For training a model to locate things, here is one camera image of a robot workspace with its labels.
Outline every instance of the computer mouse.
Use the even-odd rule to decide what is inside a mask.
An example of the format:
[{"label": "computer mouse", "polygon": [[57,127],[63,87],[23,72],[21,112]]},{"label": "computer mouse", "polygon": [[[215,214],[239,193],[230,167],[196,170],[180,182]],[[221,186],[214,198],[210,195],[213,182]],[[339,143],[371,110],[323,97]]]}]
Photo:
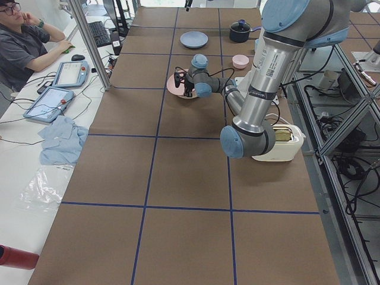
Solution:
[{"label": "computer mouse", "polygon": [[73,55],[71,57],[71,61],[82,61],[83,59],[85,59],[84,55]]}]

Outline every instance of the hand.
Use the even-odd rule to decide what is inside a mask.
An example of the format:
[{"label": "hand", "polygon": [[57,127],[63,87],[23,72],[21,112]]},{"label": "hand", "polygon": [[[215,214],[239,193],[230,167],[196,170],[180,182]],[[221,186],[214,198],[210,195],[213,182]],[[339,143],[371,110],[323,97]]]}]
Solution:
[{"label": "hand", "polygon": [[57,49],[60,50],[61,52],[64,52],[72,46],[73,46],[72,43],[69,42],[68,40],[61,40],[60,42],[58,42]]},{"label": "hand", "polygon": [[24,24],[28,26],[37,26],[40,23],[40,19],[29,12],[23,12]]}]

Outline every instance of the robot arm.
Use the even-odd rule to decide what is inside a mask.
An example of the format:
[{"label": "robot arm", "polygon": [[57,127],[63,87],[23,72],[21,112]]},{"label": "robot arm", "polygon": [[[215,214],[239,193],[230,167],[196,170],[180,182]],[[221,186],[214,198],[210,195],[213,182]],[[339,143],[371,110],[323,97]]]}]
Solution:
[{"label": "robot arm", "polygon": [[294,53],[342,42],[348,35],[350,10],[365,5],[365,0],[269,0],[262,12],[265,46],[255,55],[259,64],[245,98],[233,81],[208,75],[205,56],[194,56],[185,75],[187,89],[194,87],[199,97],[221,92],[238,114],[220,134],[229,157],[258,156],[273,148],[276,136],[265,116]]}]

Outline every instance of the glasses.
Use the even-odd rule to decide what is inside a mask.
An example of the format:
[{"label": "glasses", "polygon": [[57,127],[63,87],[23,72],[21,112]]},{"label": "glasses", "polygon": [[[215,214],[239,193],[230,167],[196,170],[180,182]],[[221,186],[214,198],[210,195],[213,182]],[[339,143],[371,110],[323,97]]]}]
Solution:
[{"label": "glasses", "polygon": [[20,3],[13,3],[12,6],[0,11],[6,13],[8,16],[13,15],[13,11],[19,12],[21,10]]}]

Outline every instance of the keyboard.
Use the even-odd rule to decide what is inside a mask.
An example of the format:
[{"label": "keyboard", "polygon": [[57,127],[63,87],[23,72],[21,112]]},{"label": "keyboard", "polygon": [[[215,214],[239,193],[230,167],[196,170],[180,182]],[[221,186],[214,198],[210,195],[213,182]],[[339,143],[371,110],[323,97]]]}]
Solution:
[{"label": "keyboard", "polygon": [[88,24],[91,34],[94,37],[95,44],[99,48],[111,44],[111,39],[104,27],[102,21],[96,21]]}]

